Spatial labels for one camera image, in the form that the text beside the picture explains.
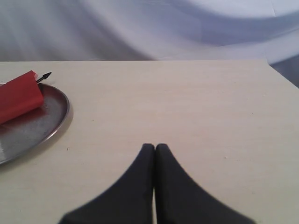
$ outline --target white backdrop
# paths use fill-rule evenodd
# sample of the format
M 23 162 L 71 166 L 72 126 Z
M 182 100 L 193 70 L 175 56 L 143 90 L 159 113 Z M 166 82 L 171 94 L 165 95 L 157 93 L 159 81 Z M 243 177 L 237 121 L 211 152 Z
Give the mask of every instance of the white backdrop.
M 298 0 L 0 0 L 0 61 L 299 54 Z

